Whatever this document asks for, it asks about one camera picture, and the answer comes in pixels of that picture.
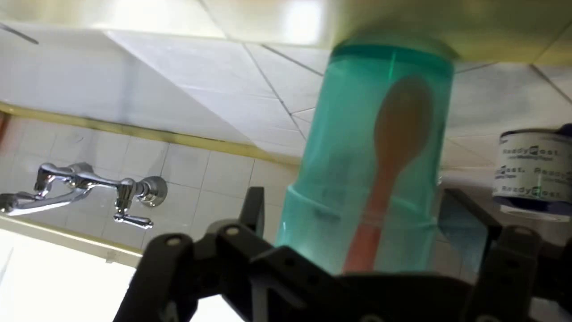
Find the chrome faucet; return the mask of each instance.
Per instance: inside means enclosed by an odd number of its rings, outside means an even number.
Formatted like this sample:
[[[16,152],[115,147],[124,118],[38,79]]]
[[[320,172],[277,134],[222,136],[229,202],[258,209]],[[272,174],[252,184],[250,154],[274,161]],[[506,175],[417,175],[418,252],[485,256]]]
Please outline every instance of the chrome faucet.
[[[48,197],[54,184],[66,184],[70,188],[70,193]],[[163,204],[168,191],[166,181],[163,177],[145,177],[143,181],[125,177],[120,181],[113,181],[93,174],[93,168],[88,163],[75,163],[70,166],[43,163],[38,168],[34,193],[2,193],[0,213],[6,213],[9,217],[23,217],[65,208],[86,199],[93,188],[116,190],[118,197],[115,202],[115,220],[141,229],[150,229],[154,222],[145,217],[129,215],[132,200],[138,200],[147,208],[157,208],[159,204]]]

